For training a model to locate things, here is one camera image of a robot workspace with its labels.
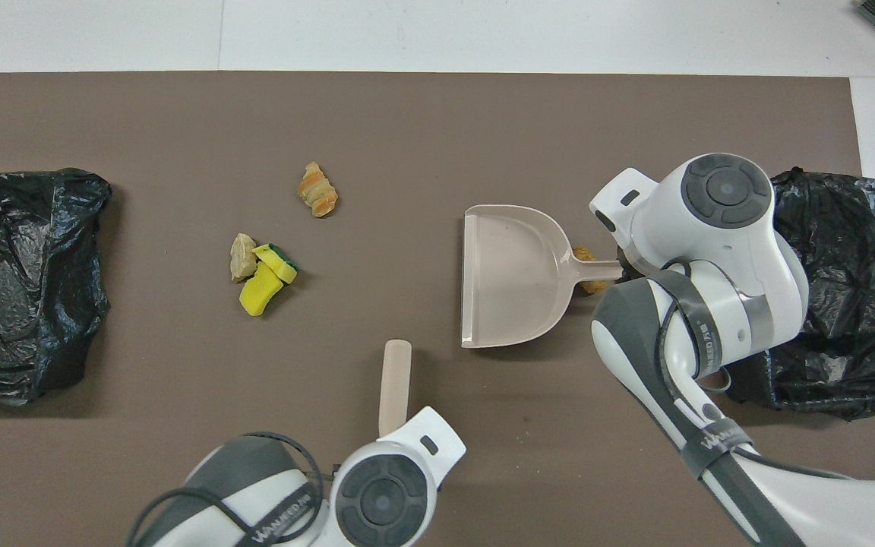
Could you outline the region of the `beige plastic dustpan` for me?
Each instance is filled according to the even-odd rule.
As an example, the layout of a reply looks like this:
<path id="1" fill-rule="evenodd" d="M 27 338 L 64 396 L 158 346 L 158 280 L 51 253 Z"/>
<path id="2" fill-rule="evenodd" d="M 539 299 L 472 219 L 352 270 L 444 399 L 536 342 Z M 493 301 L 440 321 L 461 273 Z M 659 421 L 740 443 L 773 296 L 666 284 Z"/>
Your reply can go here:
<path id="1" fill-rule="evenodd" d="M 531 207 L 477 204 L 464 212 L 460 345 L 520 345 L 549 332 L 579 283 L 621 278 L 616 260 L 576 258 L 555 219 Z"/>

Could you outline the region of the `beige hand brush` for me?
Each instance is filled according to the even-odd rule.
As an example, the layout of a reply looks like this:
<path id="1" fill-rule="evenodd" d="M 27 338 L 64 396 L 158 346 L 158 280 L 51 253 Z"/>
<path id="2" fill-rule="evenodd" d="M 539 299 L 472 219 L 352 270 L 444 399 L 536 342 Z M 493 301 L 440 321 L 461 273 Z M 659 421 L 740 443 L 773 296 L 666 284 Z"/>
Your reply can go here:
<path id="1" fill-rule="evenodd" d="M 380 377 L 377 430 L 385 437 L 402 427 L 409 411 L 412 346 L 408 340 L 388 340 Z"/>

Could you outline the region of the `orange flaky croissant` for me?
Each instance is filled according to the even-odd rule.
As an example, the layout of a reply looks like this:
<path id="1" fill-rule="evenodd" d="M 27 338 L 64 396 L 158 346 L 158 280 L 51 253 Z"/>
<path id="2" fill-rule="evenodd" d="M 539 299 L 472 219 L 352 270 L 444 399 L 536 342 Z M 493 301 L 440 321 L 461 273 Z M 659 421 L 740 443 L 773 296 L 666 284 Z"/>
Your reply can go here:
<path id="1" fill-rule="evenodd" d="M 301 183 L 296 187 L 296 194 L 309 207 L 316 218 L 323 218 L 336 209 L 338 194 L 336 187 L 321 169 L 319 163 L 310 162 L 305 166 Z"/>

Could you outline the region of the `yellow sponge with green back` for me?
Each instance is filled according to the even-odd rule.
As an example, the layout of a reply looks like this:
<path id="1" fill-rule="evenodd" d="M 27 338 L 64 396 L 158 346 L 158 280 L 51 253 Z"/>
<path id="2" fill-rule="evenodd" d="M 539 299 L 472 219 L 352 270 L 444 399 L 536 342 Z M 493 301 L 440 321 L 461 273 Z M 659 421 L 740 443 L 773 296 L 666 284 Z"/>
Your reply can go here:
<path id="1" fill-rule="evenodd" d="M 278 246 L 271 245 L 271 243 L 259 245 L 254 247 L 252 252 L 261 263 L 266 264 L 273 271 L 282 283 L 294 283 L 295 278 L 298 276 L 299 268 L 296 267 L 296 264 L 291 259 L 288 259 Z"/>

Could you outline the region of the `large yellow sponge piece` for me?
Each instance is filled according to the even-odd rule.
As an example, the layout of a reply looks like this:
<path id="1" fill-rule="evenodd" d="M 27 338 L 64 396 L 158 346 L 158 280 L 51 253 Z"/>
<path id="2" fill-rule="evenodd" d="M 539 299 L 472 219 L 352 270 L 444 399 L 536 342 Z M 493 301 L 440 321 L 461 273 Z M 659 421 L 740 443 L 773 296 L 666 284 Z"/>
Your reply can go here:
<path id="1" fill-rule="evenodd" d="M 242 284 L 239 295 L 241 307 L 249 316 L 263 315 L 268 302 L 285 286 L 281 278 L 264 262 L 257 263 L 252 277 Z"/>

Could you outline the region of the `black bag lined bin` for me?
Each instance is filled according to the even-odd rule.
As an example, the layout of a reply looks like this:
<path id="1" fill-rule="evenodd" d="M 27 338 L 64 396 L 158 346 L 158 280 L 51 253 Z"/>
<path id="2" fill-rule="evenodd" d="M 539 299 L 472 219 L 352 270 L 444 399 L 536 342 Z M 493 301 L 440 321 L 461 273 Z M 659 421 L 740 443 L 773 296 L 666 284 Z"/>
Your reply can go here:
<path id="1" fill-rule="evenodd" d="M 848 420 L 875 416 L 875 178 L 795 167 L 771 180 L 775 230 L 808 280 L 784 345 L 727 367 L 739 403 Z"/>
<path id="2" fill-rule="evenodd" d="M 0 173 L 0 403 L 83 380 L 110 308 L 98 232 L 111 198 L 82 169 Z"/>

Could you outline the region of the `brown bread roll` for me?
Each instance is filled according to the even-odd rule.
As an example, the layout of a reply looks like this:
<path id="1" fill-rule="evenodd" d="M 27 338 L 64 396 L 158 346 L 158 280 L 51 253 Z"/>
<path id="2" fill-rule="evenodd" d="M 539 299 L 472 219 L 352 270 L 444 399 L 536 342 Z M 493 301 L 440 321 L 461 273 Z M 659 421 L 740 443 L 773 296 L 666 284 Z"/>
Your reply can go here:
<path id="1" fill-rule="evenodd" d="M 574 246 L 573 247 L 573 256 L 576 257 L 577 260 L 581 260 L 583 262 L 596 262 L 597 257 L 586 247 L 586 246 Z M 573 290 L 574 297 L 587 297 L 593 296 L 597 293 L 601 293 L 610 287 L 610 280 L 587 280 L 581 281 L 576 285 L 576 288 Z"/>

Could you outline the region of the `brown table mat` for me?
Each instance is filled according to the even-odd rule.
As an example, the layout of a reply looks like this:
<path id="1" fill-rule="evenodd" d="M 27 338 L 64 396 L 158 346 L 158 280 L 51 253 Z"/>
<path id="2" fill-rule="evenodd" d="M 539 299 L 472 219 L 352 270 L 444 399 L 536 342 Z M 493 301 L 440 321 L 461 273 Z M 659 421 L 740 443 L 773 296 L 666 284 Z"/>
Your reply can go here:
<path id="1" fill-rule="evenodd" d="M 377 436 L 386 340 L 413 346 L 412 411 L 466 444 L 424 547 L 744 547 L 592 345 L 592 299 L 523 345 L 460 346 L 461 228 L 521 204 L 617 255 L 588 204 L 621 170 L 701 153 L 770 175 L 858 175 L 846 77 L 111 72 L 0 74 L 0 172 L 112 186 L 111 308 L 83 381 L 0 404 L 0 547 L 124 547 L 209 451 L 280 432 L 323 470 Z M 336 209 L 296 194 L 319 163 Z M 249 316 L 237 233 L 294 283 Z"/>

